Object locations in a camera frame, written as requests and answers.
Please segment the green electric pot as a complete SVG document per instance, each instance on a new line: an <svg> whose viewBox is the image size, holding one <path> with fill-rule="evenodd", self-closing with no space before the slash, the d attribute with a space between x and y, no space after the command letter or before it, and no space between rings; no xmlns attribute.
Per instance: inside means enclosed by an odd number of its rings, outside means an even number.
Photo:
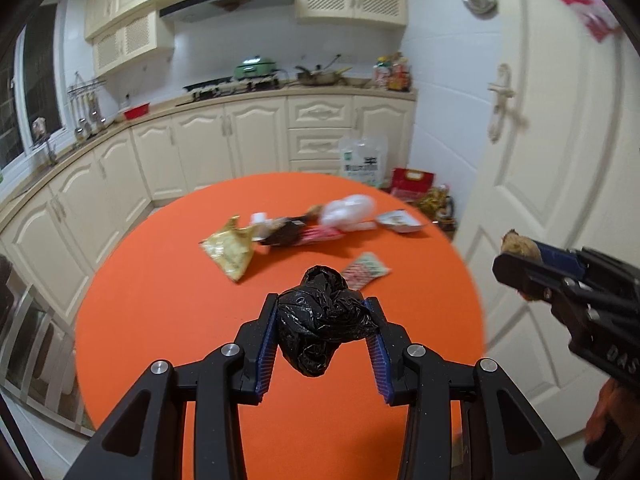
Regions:
<svg viewBox="0 0 640 480"><path fill-rule="evenodd" d="M235 67L233 77L236 80L264 78L277 73L278 66L271 58L263 56L253 56L246 58L241 64Z"/></svg>

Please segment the white rice bag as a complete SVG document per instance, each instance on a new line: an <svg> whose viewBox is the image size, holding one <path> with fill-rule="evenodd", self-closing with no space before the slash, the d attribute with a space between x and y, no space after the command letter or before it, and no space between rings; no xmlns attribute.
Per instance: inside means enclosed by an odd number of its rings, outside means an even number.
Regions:
<svg viewBox="0 0 640 480"><path fill-rule="evenodd" d="M341 177L372 188L382 188L388 155L386 136L343 138L338 141L338 154Z"/></svg>

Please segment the orange round table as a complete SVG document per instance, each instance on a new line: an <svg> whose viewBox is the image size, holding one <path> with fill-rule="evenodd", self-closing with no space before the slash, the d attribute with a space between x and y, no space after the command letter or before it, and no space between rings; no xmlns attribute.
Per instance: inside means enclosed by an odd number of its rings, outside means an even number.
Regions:
<svg viewBox="0 0 640 480"><path fill-rule="evenodd" d="M256 318L267 295L297 285L311 266L343 270L365 252L387 266L366 294L410 338L448 361L484 356L483 313L468 269L436 226L402 236L386 229L288 249L259 249L230 281L201 241L230 218L297 216L364 186L324 174L258 174L202 188L163 207L125 237L96 272L76 318L76 367L90 419L108 413L157 360L207 356ZM406 411L376 390L366 345L343 344L326 374L274 363L261 404L240 411L252 479L393 479Z"/></svg>

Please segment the red snack wrapper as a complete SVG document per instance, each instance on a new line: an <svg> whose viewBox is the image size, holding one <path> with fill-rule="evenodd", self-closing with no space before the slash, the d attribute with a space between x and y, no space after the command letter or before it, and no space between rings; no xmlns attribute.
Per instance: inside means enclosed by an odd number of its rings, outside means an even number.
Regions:
<svg viewBox="0 0 640 480"><path fill-rule="evenodd" d="M300 233L299 240L295 243L295 245L305 246L323 242L330 242L331 240L339 240L343 236L343 232L338 229L331 228L330 226L307 226Z"/></svg>

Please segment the kitchen window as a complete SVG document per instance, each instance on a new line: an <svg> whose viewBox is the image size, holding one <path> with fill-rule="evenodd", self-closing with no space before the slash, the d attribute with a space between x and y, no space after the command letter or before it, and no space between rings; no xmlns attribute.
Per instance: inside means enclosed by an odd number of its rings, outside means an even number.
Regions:
<svg viewBox="0 0 640 480"><path fill-rule="evenodd" d="M17 40L1 58L1 167L6 168L32 146L43 144L35 130L21 132L20 118L29 127L39 118L47 134L64 129L56 81L58 6L40 6Z"/></svg>

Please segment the white door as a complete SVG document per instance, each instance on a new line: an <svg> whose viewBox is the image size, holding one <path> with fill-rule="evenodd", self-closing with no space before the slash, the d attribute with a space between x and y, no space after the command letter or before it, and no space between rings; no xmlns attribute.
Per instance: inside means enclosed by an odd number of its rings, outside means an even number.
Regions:
<svg viewBox="0 0 640 480"><path fill-rule="evenodd" d="M639 57L613 27L597 39L587 7L499 0L515 91L497 143L488 140L454 244L474 278L488 356L558 439L582 431L605 376L568 350L541 302L497 282L510 230L559 248L639 260Z"/></svg>

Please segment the red basin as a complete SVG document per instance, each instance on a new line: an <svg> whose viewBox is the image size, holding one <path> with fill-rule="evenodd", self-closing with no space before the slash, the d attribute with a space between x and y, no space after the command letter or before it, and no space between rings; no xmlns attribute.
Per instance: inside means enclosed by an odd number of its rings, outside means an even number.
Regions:
<svg viewBox="0 0 640 480"><path fill-rule="evenodd" d="M130 107L128 110L124 110L122 114L126 120L135 120L141 118L150 112L150 103L143 103L135 107Z"/></svg>

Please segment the black snack wrapper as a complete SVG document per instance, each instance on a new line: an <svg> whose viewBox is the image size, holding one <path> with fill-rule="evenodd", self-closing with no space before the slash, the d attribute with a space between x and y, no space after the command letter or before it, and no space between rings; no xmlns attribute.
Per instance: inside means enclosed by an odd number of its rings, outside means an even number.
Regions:
<svg viewBox="0 0 640 480"><path fill-rule="evenodd" d="M262 225L258 243L269 247L290 247L299 243L308 223L302 217L281 217Z"/></svg>

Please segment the steel wok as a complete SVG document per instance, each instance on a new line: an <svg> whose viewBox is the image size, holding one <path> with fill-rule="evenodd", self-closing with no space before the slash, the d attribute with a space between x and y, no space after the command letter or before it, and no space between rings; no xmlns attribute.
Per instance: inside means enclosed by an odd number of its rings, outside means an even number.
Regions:
<svg viewBox="0 0 640 480"><path fill-rule="evenodd" d="M352 68L350 66L340 68L339 70L334 70L333 68L333 65L337 63L341 57L340 54L337 54L328 64L317 64L312 70L301 65L296 65L297 82L305 87L346 86L348 81L345 74Z"/></svg>

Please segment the hanging utensil rack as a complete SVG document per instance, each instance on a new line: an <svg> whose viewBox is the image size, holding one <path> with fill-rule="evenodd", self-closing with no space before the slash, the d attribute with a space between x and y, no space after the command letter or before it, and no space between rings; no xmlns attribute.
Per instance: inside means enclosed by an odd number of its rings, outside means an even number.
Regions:
<svg viewBox="0 0 640 480"><path fill-rule="evenodd" d="M107 128L99 101L99 90L104 84L103 78L85 79L75 72L73 82L67 87L77 144L84 144Z"/></svg>

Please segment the black plastic bag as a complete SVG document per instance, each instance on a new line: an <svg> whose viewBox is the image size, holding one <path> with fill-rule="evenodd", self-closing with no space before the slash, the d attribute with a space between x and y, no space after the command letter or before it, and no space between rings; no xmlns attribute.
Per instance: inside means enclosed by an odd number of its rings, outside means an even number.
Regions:
<svg viewBox="0 0 640 480"><path fill-rule="evenodd" d="M319 377L328 369L341 344L380 332L380 317L360 292L328 266L313 266L300 283L277 299L274 323L285 359L300 374Z"/></svg>

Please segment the yellow chip bag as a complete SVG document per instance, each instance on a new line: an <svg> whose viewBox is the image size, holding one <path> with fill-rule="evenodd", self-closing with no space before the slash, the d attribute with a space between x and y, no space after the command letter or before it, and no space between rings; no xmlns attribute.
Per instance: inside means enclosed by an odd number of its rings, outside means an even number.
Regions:
<svg viewBox="0 0 640 480"><path fill-rule="evenodd" d="M231 217L218 231L200 243L206 255L224 275L238 282L245 274L254 255L254 226L239 226L239 216Z"/></svg>

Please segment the green white snack wrapper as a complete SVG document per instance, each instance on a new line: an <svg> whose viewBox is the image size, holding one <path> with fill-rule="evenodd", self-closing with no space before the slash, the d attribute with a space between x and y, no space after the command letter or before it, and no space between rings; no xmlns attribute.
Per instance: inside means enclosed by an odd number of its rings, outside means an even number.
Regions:
<svg viewBox="0 0 640 480"><path fill-rule="evenodd" d="M390 268L373 252L363 252L341 274L349 289L361 290L367 284L390 274Z"/></svg>

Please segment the red gift box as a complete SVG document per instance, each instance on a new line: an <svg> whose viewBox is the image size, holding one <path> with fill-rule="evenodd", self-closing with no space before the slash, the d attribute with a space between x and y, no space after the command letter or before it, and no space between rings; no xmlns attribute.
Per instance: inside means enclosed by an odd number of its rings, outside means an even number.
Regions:
<svg viewBox="0 0 640 480"><path fill-rule="evenodd" d="M390 195L406 203L420 200L432 187L435 175L409 168L395 168L390 181Z"/></svg>

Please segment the cream lower cabinets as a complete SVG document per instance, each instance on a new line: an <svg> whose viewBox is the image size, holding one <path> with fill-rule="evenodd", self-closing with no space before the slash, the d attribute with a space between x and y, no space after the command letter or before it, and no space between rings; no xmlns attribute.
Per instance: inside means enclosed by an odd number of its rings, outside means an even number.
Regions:
<svg viewBox="0 0 640 480"><path fill-rule="evenodd" d="M165 108L118 126L35 180L1 211L1 252L73 321L94 272L155 205L277 171L337 174L344 138L388 141L407 165L416 95L282 90Z"/></svg>

